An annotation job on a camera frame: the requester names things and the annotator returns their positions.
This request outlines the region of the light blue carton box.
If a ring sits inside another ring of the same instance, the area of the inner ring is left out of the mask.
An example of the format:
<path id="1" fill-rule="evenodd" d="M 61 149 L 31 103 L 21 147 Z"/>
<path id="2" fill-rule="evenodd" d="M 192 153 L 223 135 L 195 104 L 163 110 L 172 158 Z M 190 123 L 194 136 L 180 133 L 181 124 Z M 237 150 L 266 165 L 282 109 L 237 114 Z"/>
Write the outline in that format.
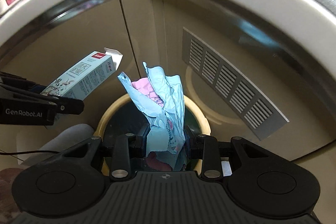
<path id="1" fill-rule="evenodd" d="M 86 99 L 120 66 L 123 54 L 106 48 L 93 51 L 49 84 L 41 94 L 77 100 Z"/>

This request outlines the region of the blue pink paper trash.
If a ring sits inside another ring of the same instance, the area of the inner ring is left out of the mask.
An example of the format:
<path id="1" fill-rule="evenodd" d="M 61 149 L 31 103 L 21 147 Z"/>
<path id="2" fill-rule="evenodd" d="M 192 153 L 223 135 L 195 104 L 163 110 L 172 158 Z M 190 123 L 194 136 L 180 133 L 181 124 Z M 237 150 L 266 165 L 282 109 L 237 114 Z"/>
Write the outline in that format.
<path id="1" fill-rule="evenodd" d="M 185 100 L 179 75 L 167 76 L 161 67 L 143 63 L 146 77 L 137 81 L 120 73 L 118 79 L 136 108 L 146 117 L 150 130 L 146 137 L 146 157 L 154 160 L 154 169 L 180 171 L 186 165 L 183 128 Z"/>

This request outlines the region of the yellow rim trash bin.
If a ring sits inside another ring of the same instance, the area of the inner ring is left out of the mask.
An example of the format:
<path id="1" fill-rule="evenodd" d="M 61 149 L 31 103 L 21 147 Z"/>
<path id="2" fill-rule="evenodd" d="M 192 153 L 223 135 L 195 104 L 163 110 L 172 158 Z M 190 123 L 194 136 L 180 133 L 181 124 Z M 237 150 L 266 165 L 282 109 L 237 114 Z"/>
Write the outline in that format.
<path id="1" fill-rule="evenodd" d="M 211 129 L 201 109 L 187 96 L 184 96 L 185 120 L 184 129 L 193 135 L 210 135 Z M 148 121 L 136 108 L 128 94 L 121 96 L 106 110 L 98 123 L 95 136 L 102 139 L 106 149 L 102 173 L 115 181 L 125 181 L 131 177 L 131 171 L 118 168 L 112 169 L 112 156 L 116 138 L 120 135 L 137 135 L 147 129 Z"/>

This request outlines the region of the grey ventilation grille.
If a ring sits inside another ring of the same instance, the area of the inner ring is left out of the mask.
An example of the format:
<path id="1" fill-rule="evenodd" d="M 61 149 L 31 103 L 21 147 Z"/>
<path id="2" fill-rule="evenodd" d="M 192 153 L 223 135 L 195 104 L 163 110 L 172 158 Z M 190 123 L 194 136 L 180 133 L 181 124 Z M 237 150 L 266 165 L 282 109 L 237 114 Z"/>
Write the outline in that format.
<path id="1" fill-rule="evenodd" d="M 195 93 L 192 74 L 197 74 L 263 140 L 289 123 L 279 108 L 240 70 L 188 29 L 183 29 L 182 59 L 187 64 L 186 83 Z"/>

